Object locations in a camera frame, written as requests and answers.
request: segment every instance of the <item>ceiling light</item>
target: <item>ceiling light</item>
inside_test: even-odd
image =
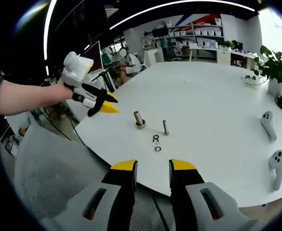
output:
[[[47,76],[49,75],[49,69],[48,66],[46,66],[46,72],[47,72]]]
[[[45,21],[45,28],[44,28],[44,58],[45,60],[47,60],[47,41],[48,41],[49,24],[50,24],[51,15],[52,15],[55,4],[56,4],[56,0],[51,0],[48,11],[47,11],[46,21]]]
[[[146,9],[144,11],[141,11],[139,13],[136,13],[124,20],[122,20],[121,22],[115,24],[114,26],[110,27],[110,30],[112,30],[113,28],[117,27],[118,25],[122,24],[123,22],[126,22],[127,20],[133,18],[133,17],[136,17],[142,13],[145,13],[145,12],[148,12],[148,11],[151,11],[151,10],[155,10],[157,8],[160,8],[160,7],[164,7],[164,6],[169,6],[169,5],[173,5],[173,4],[179,4],[179,3],[187,3],[187,2],[216,2],[216,3],[224,3],[224,4],[229,4],[229,5],[233,5],[233,6],[238,6],[238,7],[242,7],[242,8],[245,8],[247,10],[250,10],[250,11],[255,11],[254,9],[250,8],[250,7],[247,7],[247,6],[243,6],[241,4],[237,4],[237,3],[234,3],[234,2],[229,2],[229,1],[222,1],[222,0],[180,0],[180,1],[174,1],[174,2],[169,2],[169,3],[165,3],[165,4],[162,4],[162,5],[158,5],[158,6],[154,6],[154,7],[151,7],[149,9]]]

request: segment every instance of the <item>person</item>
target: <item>person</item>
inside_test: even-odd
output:
[[[176,50],[179,50],[179,51],[180,51],[180,50],[183,48],[182,42],[177,39],[174,48],[175,48]]]
[[[120,66],[120,77],[122,83],[126,83],[127,75],[139,73],[141,71],[141,63],[135,55],[128,51],[127,47],[122,47],[119,53],[125,58],[125,64]]]
[[[63,82],[47,86],[30,86],[0,79],[0,115],[12,116],[36,107],[72,99],[73,91]]]

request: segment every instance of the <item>human arm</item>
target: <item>human arm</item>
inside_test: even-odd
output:
[[[0,85],[0,115],[15,115],[72,97],[73,91],[62,82],[48,87],[39,87],[3,80]]]

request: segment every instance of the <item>cable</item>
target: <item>cable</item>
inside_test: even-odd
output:
[[[156,199],[155,199],[153,196],[152,196],[152,199],[153,199],[153,201],[154,201],[155,207],[156,207],[156,209],[157,209],[157,211],[158,211],[158,214],[159,214],[159,216],[160,216],[160,218],[161,218],[161,221],[162,221],[162,223],[163,223],[163,225],[164,225],[165,230],[166,230],[166,231],[170,231],[169,226],[168,226],[168,224],[167,224],[167,222],[166,222],[166,219],[165,219],[165,217],[164,217],[162,211],[160,210]]]
[[[68,114],[66,114],[66,115],[67,115],[67,118],[68,118],[69,121],[70,121],[70,124],[73,126],[73,129],[74,129],[75,133],[76,133],[77,136],[79,137],[80,141],[82,142],[82,144],[83,144],[84,146],[86,146],[85,143],[84,143],[84,142],[82,141],[82,139],[80,138],[78,132],[76,131],[75,126],[73,125],[73,122],[72,122],[71,118],[68,116]]]
[[[55,129],[57,129],[62,135],[64,135],[68,140],[72,141],[70,138],[68,138],[63,132],[61,132],[61,130],[59,130],[52,122],[51,120],[49,120],[49,118],[45,115],[45,113],[42,113],[46,119],[49,121],[49,123],[51,123],[52,126],[54,126]]]

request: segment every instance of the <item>round table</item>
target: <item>round table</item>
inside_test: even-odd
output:
[[[119,114],[86,117],[77,132],[109,164],[138,160],[137,181],[170,195],[171,158],[196,166],[205,182],[213,182],[239,207],[282,198],[282,185],[273,191],[271,155],[282,149],[282,110],[267,95],[268,83],[245,85],[243,68],[203,62],[157,63],[120,87],[115,95]],[[134,111],[146,121],[135,126]],[[273,112],[278,139],[271,142],[260,123]],[[169,135],[164,136],[162,121]],[[160,136],[162,150],[153,147]]]

